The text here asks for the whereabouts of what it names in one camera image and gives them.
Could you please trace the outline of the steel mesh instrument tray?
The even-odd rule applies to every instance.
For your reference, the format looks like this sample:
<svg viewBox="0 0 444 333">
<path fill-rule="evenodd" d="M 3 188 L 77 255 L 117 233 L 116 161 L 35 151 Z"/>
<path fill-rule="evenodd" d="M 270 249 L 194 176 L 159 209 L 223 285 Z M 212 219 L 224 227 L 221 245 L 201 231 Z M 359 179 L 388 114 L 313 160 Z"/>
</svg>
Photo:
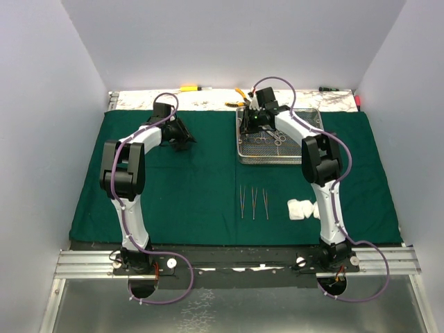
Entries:
<svg viewBox="0 0 444 333">
<path fill-rule="evenodd" d="M 301 164 L 302 149 L 300 145 L 292 140 L 290 136 L 279 130 L 263 129 L 261 132 L 265 137 L 271 139 L 270 144 L 251 144 L 245 141 L 241 133 L 241 121 L 245 107 L 236 109 L 237 118 L 237 155 L 242 164 Z M 272 138 L 265 130 L 279 131 L 287 137 L 281 145 L 276 146 Z"/>
</svg>

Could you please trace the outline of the dark green surgical cloth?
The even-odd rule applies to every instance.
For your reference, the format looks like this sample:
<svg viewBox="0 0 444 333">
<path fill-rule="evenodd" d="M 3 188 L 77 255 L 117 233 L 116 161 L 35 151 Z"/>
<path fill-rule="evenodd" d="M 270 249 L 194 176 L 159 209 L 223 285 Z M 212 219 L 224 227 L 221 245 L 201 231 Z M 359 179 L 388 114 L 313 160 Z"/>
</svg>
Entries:
<svg viewBox="0 0 444 333">
<path fill-rule="evenodd" d="M 298 165 L 245 165 L 238 161 L 233 111 L 182 111 L 196 138 L 187 150 L 169 145 L 146 155 L 141 196 L 144 224 L 155 244 L 313 245 L 320 222 L 289 219 L 287 202 L 314 200 Z M 361 112 L 324 112 L 323 127 L 350 149 L 352 170 L 339 187 L 343 220 L 354 240 L 401 242 L 398 218 L 368 118 Z M 246 187 L 241 218 L 239 186 Z M 251 187 L 257 188 L 255 220 Z M 262 189 L 268 192 L 266 220 Z"/>
</svg>

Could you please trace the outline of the steel tweezers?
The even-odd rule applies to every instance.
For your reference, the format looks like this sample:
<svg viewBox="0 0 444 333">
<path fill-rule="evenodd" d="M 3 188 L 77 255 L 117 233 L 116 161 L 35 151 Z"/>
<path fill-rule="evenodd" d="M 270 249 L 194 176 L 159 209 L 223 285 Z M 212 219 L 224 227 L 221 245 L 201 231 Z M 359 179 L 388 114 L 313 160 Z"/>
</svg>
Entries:
<svg viewBox="0 0 444 333">
<path fill-rule="evenodd" d="M 255 220 L 257 206 L 257 188 L 251 187 L 252 219 Z"/>
<path fill-rule="evenodd" d="M 243 185 L 240 185 L 239 186 L 239 202 L 240 202 L 241 218 L 244 217 L 245 198 L 246 198 L 246 187 Z"/>
<path fill-rule="evenodd" d="M 268 192 L 265 189 L 262 189 L 263 201 L 264 201 L 264 210 L 266 215 L 266 220 L 269 220 L 269 211 L 268 211 Z"/>
</svg>

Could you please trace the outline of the white gauze pad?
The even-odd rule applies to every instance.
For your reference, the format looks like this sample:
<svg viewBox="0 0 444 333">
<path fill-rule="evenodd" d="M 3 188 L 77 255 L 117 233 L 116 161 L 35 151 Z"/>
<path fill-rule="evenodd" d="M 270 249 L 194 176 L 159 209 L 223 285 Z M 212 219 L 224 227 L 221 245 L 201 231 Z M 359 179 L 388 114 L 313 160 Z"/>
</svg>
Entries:
<svg viewBox="0 0 444 333">
<path fill-rule="evenodd" d="M 313 204 L 313 217 L 314 217 L 315 219 L 319 219 L 319 218 L 320 218 L 320 215 L 319 215 L 319 209 L 318 209 L 318 203 L 317 203 L 317 202 L 315 202 L 315 203 Z"/>
<path fill-rule="evenodd" d="M 289 211 L 289 219 L 292 221 L 300 221 L 305 218 L 302 203 L 299 200 L 291 199 L 287 202 Z"/>
<path fill-rule="evenodd" d="M 301 205 L 301 210 L 302 210 L 302 215 L 304 216 L 305 219 L 308 219 L 314 211 L 314 205 L 311 201 L 309 200 L 303 200 L 300 202 Z"/>
</svg>

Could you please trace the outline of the white gauze pad bottom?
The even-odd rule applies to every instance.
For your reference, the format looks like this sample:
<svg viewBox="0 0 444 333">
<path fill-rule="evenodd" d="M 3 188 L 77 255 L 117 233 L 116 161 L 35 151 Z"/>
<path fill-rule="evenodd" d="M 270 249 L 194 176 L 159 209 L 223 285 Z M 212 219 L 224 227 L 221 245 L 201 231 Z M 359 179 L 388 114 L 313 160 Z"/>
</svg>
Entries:
<svg viewBox="0 0 444 333">
<path fill-rule="evenodd" d="M 289 211 L 289 219 L 292 221 L 300 221 L 305 218 L 302 203 L 299 200 L 291 199 L 287 202 Z"/>
</svg>

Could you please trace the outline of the steel surgical forceps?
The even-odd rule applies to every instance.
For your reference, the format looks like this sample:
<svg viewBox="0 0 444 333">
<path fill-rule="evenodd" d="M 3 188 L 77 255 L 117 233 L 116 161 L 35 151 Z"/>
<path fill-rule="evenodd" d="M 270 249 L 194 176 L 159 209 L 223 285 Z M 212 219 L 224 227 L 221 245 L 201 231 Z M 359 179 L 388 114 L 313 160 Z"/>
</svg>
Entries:
<svg viewBox="0 0 444 333">
<path fill-rule="evenodd" d="M 271 139 L 269 137 L 265 137 L 263 133 L 256 133 L 244 135 L 244 139 L 246 142 L 251 144 L 270 144 Z"/>
</svg>

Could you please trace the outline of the steel surgical scissors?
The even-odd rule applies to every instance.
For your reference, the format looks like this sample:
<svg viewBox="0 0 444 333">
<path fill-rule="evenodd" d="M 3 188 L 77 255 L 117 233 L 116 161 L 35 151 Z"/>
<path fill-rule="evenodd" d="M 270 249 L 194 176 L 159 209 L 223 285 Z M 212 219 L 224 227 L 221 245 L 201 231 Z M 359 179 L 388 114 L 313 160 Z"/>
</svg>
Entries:
<svg viewBox="0 0 444 333">
<path fill-rule="evenodd" d="M 265 130 L 265 133 L 272 138 L 276 146 L 281 146 L 287 140 L 287 137 L 279 131 Z"/>
</svg>

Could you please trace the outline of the white gauze pad top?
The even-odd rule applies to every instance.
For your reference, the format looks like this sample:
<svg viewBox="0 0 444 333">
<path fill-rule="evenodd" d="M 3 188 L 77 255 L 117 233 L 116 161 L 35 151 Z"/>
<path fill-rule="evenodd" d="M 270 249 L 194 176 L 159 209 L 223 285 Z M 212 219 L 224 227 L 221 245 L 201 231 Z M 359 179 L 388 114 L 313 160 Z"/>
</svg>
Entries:
<svg viewBox="0 0 444 333">
<path fill-rule="evenodd" d="M 315 219 L 319 219 L 319 218 L 320 218 L 320 215 L 319 215 L 319 209 L 318 209 L 318 203 L 317 203 L 317 202 L 315 202 L 315 203 L 313 204 L 313 217 L 314 217 Z"/>
</svg>

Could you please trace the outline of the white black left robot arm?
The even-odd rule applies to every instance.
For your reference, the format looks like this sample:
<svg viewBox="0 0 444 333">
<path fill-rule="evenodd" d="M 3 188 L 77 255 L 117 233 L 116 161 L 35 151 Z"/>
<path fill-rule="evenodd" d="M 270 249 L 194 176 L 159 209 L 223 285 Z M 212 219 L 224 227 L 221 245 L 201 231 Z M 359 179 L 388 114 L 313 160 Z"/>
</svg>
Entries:
<svg viewBox="0 0 444 333">
<path fill-rule="evenodd" d="M 147 122 L 125 138 L 108 140 L 103 147 L 99 185 L 117 211 L 122 232 L 121 263 L 140 274 L 153 267 L 141 204 L 146 184 L 145 156 L 164 142 L 179 151 L 196 141 L 176 111 L 173 105 L 155 102 Z"/>
</svg>

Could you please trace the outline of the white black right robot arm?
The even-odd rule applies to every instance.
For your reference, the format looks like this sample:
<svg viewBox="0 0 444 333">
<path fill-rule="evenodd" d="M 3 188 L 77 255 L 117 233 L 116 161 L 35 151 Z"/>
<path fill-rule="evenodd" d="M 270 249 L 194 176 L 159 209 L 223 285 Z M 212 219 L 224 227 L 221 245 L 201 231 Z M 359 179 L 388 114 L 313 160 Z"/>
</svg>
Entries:
<svg viewBox="0 0 444 333">
<path fill-rule="evenodd" d="M 255 134 L 270 128 L 288 135 L 302 149 L 302 174 L 311 184 L 321 222 L 318 264 L 335 271 L 352 253 L 346 238 L 339 198 L 339 178 L 343 169 L 339 144 L 327 133 L 300 118 L 291 107 L 279 105 L 271 87 L 248 94 L 252 100 L 244 109 L 240 132 Z"/>
</svg>

